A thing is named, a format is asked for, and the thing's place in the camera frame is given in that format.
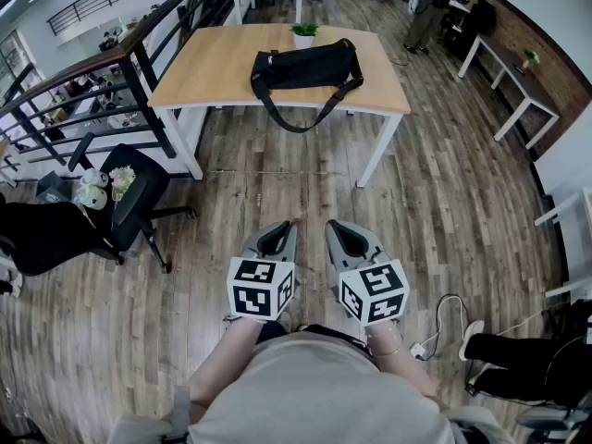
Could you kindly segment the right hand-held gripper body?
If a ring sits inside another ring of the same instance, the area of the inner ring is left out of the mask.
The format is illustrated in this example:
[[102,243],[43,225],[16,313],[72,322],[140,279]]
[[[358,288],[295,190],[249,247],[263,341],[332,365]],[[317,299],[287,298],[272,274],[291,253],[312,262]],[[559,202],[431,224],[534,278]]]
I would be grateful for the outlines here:
[[334,268],[331,291],[348,317],[368,327],[402,315],[410,285],[401,261],[383,246],[371,245],[363,256],[351,256],[341,247],[329,248]]

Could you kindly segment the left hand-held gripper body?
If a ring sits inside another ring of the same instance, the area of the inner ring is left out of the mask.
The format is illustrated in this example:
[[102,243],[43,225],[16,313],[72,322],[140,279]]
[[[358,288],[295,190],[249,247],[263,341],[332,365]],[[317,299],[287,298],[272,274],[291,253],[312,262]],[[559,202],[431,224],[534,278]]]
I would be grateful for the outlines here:
[[228,301],[233,315],[277,320],[294,296],[295,262],[243,251],[231,258],[227,276]]

